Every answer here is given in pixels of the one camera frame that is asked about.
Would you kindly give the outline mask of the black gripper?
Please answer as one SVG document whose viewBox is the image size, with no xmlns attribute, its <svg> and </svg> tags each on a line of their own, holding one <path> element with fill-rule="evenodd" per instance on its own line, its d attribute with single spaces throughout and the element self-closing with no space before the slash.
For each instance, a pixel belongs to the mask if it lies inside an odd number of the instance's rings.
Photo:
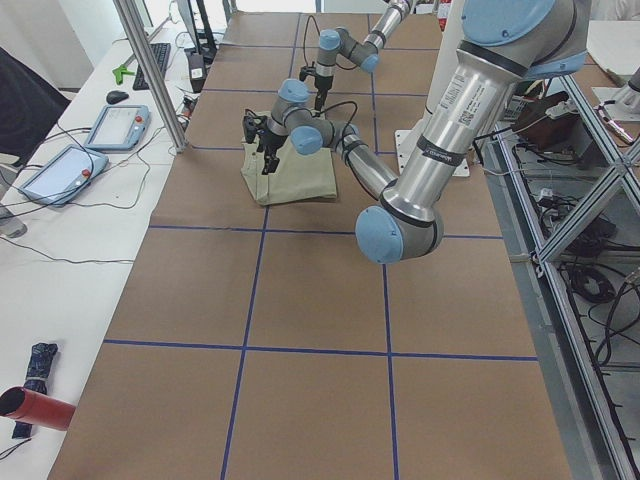
<svg viewBox="0 0 640 480">
<path fill-rule="evenodd" d="M 257 151 L 264 154 L 264 165 L 262 175 L 275 173 L 280 159 L 277 151 L 285 144 L 287 135 L 279 135 L 268 128 L 260 128 L 257 133 L 259 137 Z"/>
<path fill-rule="evenodd" d="M 314 86 L 316 87 L 317 94 L 314 103 L 314 110 L 321 111 L 324 106 L 324 99 L 327 97 L 329 91 L 333 86 L 334 76 L 323 76 L 320 74 L 315 75 Z"/>
</svg>

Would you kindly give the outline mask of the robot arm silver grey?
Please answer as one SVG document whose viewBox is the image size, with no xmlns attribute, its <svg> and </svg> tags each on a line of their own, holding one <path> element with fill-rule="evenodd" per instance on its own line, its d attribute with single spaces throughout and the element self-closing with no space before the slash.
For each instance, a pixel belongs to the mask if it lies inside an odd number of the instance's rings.
<svg viewBox="0 0 640 480">
<path fill-rule="evenodd" d="M 309 110 L 308 89 L 297 79 L 282 83 L 268 114 L 245 114 L 245 140 L 256 145 L 268 174 L 285 144 L 301 155 L 323 148 L 338 153 L 374 199 L 356 221 L 361 252 L 379 264 L 424 256 L 443 236 L 436 203 L 474 140 L 503 112 L 509 90 L 583 66 L 590 12 L 587 1 L 465 2 L 449 17 L 462 30 L 456 68 L 400 174 L 377 158 L 351 122 Z"/>
<path fill-rule="evenodd" d="M 300 70 L 299 79 L 314 78 L 316 97 L 314 109 L 322 111 L 333 86 L 338 57 L 342 56 L 354 67 L 373 73 L 379 63 L 379 53 L 388 43 L 399 25 L 409 17 L 419 1 L 387 1 L 387 9 L 370 29 L 362 42 L 357 41 L 346 28 L 336 27 L 319 32 L 316 61 Z"/>
</svg>

